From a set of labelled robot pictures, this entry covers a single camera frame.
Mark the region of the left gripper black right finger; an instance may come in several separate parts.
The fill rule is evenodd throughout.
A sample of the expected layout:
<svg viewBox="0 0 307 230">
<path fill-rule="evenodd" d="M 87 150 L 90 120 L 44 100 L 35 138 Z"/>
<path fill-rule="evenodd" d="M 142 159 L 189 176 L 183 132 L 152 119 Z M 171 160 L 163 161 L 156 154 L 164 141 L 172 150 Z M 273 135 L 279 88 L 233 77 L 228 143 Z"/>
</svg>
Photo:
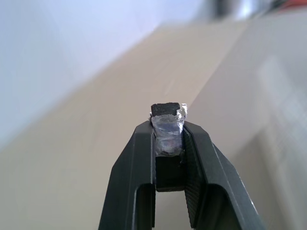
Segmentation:
<svg viewBox="0 0 307 230">
<path fill-rule="evenodd" d="M 195 230 L 263 230 L 265 227 L 235 167 L 202 127 L 185 122 L 185 196 Z"/>
</svg>

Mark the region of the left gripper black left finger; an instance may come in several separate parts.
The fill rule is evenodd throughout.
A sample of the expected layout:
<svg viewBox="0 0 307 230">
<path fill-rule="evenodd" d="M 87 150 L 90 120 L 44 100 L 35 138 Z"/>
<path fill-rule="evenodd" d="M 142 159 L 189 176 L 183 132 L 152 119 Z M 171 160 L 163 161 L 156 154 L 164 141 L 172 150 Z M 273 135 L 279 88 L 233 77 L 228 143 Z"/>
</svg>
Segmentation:
<svg viewBox="0 0 307 230">
<path fill-rule="evenodd" d="M 150 230 L 155 218 L 153 130 L 149 121 L 138 125 L 114 163 L 100 230 Z"/>
</svg>

